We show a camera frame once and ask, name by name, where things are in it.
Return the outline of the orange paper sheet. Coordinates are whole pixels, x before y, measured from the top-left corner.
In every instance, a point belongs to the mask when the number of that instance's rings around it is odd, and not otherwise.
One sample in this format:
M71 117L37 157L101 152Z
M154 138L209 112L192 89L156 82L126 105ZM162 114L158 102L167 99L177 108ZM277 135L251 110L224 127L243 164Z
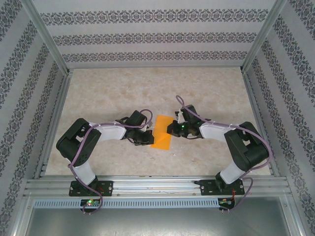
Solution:
M154 143L151 145L151 148L161 150L170 149L171 135L167 133L167 127L172 123L172 121L172 117L157 115L153 131Z

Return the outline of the controller board with green light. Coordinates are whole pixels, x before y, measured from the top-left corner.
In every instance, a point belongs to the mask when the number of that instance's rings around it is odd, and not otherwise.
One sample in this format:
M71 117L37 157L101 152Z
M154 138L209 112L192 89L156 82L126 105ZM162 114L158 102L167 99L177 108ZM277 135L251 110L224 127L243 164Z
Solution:
M99 207L100 199L82 199L80 207Z
M220 209L231 210L235 207L234 198L218 198Z

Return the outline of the long aluminium mounting rail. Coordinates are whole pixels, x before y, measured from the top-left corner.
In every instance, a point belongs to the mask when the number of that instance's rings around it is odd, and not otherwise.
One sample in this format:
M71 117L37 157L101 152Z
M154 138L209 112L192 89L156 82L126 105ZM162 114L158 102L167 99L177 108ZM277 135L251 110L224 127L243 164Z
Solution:
M214 176L98 176L99 180L113 181L113 198L187 198L200 197L200 186L195 181L214 179ZM251 176L253 185L248 197L279 197L291 195L286 177ZM23 197L68 197L72 176L44 176L27 180Z

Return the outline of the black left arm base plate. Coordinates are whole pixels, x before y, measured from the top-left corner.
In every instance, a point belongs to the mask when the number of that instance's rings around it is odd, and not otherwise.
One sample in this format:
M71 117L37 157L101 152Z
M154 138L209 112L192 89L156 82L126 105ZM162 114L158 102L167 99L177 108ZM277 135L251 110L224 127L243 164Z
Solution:
M93 188L95 191L100 193L104 197L110 197L112 196L112 190L113 190L113 181L103 181L103 180L97 180L93 181L90 185L90 188ZM78 181L72 181L70 184L69 189L69 196L70 197L87 197L87 196L97 196L97 194L86 187L84 187L82 184L80 184Z

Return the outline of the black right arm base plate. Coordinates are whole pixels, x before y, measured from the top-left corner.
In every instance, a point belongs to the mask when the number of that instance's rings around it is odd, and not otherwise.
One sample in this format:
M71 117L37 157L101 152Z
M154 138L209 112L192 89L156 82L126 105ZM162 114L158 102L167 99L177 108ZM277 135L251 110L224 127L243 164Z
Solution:
M238 196L245 194L243 182L240 179L227 185L222 191L220 191L217 187L215 179L204 179L200 180L198 183L200 185L200 192L202 196L225 196L232 195L232 193L235 193L235 195Z

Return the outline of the thin aluminium back rail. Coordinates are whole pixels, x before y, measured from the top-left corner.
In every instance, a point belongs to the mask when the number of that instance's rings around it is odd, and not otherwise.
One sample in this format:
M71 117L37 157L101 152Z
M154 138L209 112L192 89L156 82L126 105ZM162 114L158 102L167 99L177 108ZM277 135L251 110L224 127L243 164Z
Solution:
M82 67L82 68L69 68L69 71L74 71L75 69L142 69L142 68L238 68L242 70L242 66L210 66L210 65L153 65L153 66L114 66L114 67Z

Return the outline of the aluminium side rail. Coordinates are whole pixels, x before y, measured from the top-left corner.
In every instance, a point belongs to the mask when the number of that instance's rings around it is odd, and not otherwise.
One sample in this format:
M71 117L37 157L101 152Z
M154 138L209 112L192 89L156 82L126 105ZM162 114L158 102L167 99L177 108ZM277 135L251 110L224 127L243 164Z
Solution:
M55 100L53 113L51 115L48 129L44 137L43 145L40 149L39 158L35 167L35 172L33 173L32 178L34 179L40 178L42 167L49 159L73 72L74 69L69 69L67 76L63 79L63 82L60 84L60 89L58 92L58 96Z
M268 133L266 133L266 130L265 130L264 122L263 122L261 115L260 115L259 106L257 105L255 95L254 95L253 90L251 88L250 81L249 81L246 74L242 73L242 77L244 80L246 91L248 93L249 101L251 104L252 112L253 112L254 119L256 122L256 126L257 126L257 130L260 133L260 135L262 136L262 138L264 138L267 141L267 143L269 145L271 145L269 142ZM268 167L269 167L270 173L274 177L280 177L281 176L279 174L279 171L278 171L277 165L275 163L274 157L272 157L272 159L270 160Z

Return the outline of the aluminium frame post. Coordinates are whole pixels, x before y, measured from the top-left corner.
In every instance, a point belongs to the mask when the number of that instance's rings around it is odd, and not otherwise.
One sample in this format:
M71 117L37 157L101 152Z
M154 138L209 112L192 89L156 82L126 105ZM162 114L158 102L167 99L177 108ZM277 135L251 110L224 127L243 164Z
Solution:
M20 2L22 4L23 8L25 9L27 15L30 17L31 21L33 22L34 26L36 27L43 42L46 44L47 48L49 49L50 53L52 54L54 61L59 66L62 73L64 75L68 75L70 72L72 72L72 70L70 70L67 67L60 51L57 48L55 41L53 40L53 37L49 33L44 21L42 20L39 12L37 11L37 9L33 3L33 0L20 0Z
M253 42L253 45L248 51L248 54L241 66L242 74L244 74L249 69L252 61L254 60L256 54L258 53L261 45L263 44L265 38L267 37L269 31L272 28L272 25L274 24L278 15L281 13L286 2L287 0L275 0L270 12L268 13L268 16L266 17L265 22L263 23L257 37Z

